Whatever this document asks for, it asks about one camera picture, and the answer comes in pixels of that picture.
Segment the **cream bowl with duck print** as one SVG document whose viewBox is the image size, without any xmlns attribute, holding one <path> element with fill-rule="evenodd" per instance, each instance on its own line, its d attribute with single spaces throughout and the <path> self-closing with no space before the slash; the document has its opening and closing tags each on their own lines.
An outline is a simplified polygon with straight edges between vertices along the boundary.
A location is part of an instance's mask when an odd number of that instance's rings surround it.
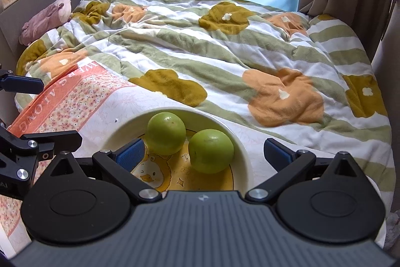
<svg viewBox="0 0 400 267">
<path fill-rule="evenodd" d="M 163 107 L 135 115 L 111 132 L 102 148 L 117 150 L 135 138 L 145 138 L 148 121 L 160 112 L 172 112 L 186 126 L 183 148 L 170 156 L 160 156 L 145 150 L 140 162 L 131 168 L 131 174 L 159 192 L 168 190 L 217 191 L 238 190 L 245 194 L 254 185 L 252 166 L 248 153 L 232 128 L 209 114 L 190 108 Z M 193 169 L 189 157 L 189 140 L 203 129 L 224 132 L 234 145 L 234 158 L 224 171 L 214 174 L 199 173 Z"/>
</svg>

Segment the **white pink floral cloth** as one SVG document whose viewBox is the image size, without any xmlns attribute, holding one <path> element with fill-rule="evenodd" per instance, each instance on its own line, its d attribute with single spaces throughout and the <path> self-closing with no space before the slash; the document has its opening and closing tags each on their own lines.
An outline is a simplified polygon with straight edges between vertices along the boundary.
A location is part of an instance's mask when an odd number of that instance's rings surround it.
<svg viewBox="0 0 400 267">
<path fill-rule="evenodd" d="M 77 130 L 83 138 L 77 154 L 88 157 L 103 149 L 103 142 L 124 122 L 144 111 L 163 107 L 195 109 L 134 85 L 99 63 L 90 62 L 73 66 L 34 96 L 9 130 L 16 136 Z M 253 186 L 275 174 L 263 153 L 265 133 L 212 116 L 231 127 L 244 145 L 253 172 Z"/>
</svg>

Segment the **green apple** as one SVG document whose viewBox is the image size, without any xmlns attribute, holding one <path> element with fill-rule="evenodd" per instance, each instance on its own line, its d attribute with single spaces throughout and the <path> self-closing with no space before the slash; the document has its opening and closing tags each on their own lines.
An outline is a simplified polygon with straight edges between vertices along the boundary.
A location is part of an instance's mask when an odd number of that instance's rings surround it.
<svg viewBox="0 0 400 267">
<path fill-rule="evenodd" d="M 189 140 L 190 164 L 199 173 L 215 174 L 225 170 L 232 162 L 235 148 L 231 139 L 216 129 L 196 132 Z"/>
<path fill-rule="evenodd" d="M 180 117 L 172 112 L 160 112 L 150 118 L 145 140 L 150 152 L 169 156 L 180 151 L 186 136 L 186 127 Z"/>
</svg>

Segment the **striped floral duvet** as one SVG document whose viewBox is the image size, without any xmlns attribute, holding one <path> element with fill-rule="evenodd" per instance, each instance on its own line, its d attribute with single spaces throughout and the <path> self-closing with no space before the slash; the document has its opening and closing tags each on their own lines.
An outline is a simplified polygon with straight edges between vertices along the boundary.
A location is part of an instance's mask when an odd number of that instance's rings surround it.
<svg viewBox="0 0 400 267">
<path fill-rule="evenodd" d="M 98 62 L 144 89 L 284 141 L 345 150 L 390 207 L 392 131 L 371 62 L 347 24 L 243 0 L 81 0 L 21 54 L 46 85 Z"/>
</svg>

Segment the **pink plush toy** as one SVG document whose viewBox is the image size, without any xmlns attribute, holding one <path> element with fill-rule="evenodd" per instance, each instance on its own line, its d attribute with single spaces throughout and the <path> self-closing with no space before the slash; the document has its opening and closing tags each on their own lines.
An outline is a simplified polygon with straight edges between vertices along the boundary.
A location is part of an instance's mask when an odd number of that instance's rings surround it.
<svg viewBox="0 0 400 267">
<path fill-rule="evenodd" d="M 68 22 L 70 17 L 71 0 L 56 0 L 24 23 L 18 41 L 21 45 L 29 46 L 47 31 Z"/>
</svg>

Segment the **green apple left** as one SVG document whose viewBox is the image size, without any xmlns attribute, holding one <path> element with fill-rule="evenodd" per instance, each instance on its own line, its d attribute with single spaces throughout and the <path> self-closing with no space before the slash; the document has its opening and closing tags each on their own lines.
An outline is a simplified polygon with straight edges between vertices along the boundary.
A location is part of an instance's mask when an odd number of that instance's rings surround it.
<svg viewBox="0 0 400 267">
<path fill-rule="evenodd" d="M 160 112 L 150 118 L 145 140 L 150 152 L 169 156 L 180 151 L 186 136 L 186 127 L 180 117 L 172 112 Z"/>
</svg>

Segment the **green apple right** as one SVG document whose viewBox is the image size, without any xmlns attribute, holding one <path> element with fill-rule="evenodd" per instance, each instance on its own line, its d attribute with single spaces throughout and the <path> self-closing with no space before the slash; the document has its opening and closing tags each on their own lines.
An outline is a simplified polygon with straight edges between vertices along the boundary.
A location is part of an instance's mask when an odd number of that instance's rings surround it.
<svg viewBox="0 0 400 267">
<path fill-rule="evenodd" d="M 190 164 L 199 173 L 215 174 L 225 170 L 232 162 L 235 148 L 231 139 L 216 129 L 196 132 L 189 140 Z"/>
</svg>

